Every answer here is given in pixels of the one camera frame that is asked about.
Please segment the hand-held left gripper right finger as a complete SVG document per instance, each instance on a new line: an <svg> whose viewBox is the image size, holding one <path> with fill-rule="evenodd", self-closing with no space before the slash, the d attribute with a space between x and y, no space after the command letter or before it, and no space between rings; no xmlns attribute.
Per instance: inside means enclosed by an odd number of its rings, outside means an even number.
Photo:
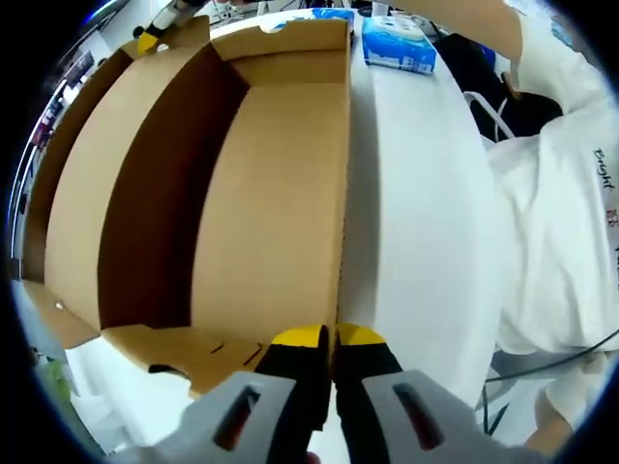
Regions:
<svg viewBox="0 0 619 464"><path fill-rule="evenodd" d="M385 339L337 326L333 380L353 463L544 463L523 447L487 436L473 410L425 373L403 370Z"/></svg>

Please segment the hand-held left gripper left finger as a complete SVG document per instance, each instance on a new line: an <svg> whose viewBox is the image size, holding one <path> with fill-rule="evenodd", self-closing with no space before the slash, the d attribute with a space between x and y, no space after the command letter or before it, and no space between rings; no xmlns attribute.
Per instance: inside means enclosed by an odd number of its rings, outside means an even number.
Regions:
<svg viewBox="0 0 619 464"><path fill-rule="evenodd" d="M330 396L329 330L279 333L253 371L237 371L198 398L179 427L111 463L303 463Z"/></svg>

